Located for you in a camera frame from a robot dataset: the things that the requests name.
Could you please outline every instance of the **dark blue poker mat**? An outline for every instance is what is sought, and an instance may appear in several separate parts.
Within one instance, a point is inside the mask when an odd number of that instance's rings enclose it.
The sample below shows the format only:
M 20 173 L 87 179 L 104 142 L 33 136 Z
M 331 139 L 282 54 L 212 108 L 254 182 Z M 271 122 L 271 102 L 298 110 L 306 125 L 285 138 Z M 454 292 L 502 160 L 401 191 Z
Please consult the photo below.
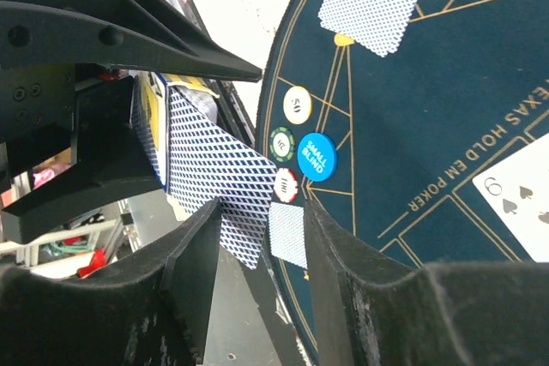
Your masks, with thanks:
M 319 200 L 343 228 L 410 267 L 529 260 L 472 179 L 549 132 L 549 0 L 419 0 L 387 57 L 336 46 L 320 27 L 322 1 L 291 0 L 257 115 L 256 149 L 298 177 L 292 204 Z M 282 110 L 292 85 L 314 97 L 301 125 Z M 311 183 L 297 155 L 277 161 L 268 139 L 280 126 L 296 144 L 316 130 L 330 137 L 335 174 Z M 274 266 L 316 357 L 307 274 L 279 259 Z

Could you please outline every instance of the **red object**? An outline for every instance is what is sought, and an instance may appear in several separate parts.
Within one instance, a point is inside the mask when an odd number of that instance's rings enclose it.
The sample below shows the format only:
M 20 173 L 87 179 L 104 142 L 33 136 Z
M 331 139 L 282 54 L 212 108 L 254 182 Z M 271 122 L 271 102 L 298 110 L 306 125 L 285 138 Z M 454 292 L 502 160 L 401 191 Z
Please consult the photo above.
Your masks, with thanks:
M 81 237 L 71 237 L 70 239 L 63 240 L 63 243 L 65 243 L 65 245 L 67 246 L 70 246 L 72 244 L 75 244 L 76 242 L 80 242 L 81 240 Z
M 83 278 L 90 273 L 95 272 L 97 269 L 101 269 L 103 266 L 106 266 L 105 252 L 99 249 L 95 251 L 89 266 L 81 267 L 76 273 L 79 278 Z

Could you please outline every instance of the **yellow poker chip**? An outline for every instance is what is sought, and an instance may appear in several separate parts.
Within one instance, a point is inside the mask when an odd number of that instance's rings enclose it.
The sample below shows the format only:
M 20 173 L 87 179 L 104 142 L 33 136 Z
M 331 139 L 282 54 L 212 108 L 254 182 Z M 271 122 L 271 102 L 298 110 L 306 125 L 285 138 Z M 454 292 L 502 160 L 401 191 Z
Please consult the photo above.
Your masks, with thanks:
M 271 132 L 269 149 L 279 162 L 287 162 L 295 152 L 295 138 L 289 129 L 276 128 Z
M 305 123 L 312 114 L 312 99 L 307 89 L 301 86 L 290 87 L 282 103 L 284 115 L 293 124 Z
M 298 191 L 295 174 L 290 169 L 281 167 L 274 178 L 274 192 L 278 198 L 284 203 L 290 203 L 298 197 Z

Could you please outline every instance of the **red poker chip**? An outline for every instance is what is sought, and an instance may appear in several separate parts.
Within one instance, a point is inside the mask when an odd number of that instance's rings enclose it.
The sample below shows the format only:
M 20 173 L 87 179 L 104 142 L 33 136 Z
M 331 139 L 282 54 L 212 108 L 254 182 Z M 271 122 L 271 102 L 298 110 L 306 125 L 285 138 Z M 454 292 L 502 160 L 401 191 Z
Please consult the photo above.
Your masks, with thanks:
M 295 201 L 298 197 L 298 179 L 286 167 L 281 167 L 274 178 L 274 192 L 284 203 Z

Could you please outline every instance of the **dealer button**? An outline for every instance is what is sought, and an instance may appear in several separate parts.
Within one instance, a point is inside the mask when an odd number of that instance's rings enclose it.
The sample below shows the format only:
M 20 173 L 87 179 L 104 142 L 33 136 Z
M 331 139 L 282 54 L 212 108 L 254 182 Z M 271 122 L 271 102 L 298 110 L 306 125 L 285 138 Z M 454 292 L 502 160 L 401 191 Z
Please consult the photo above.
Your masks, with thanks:
M 337 152 L 334 143 L 322 133 L 309 133 L 298 147 L 298 164 L 313 182 L 322 182 L 334 174 Z

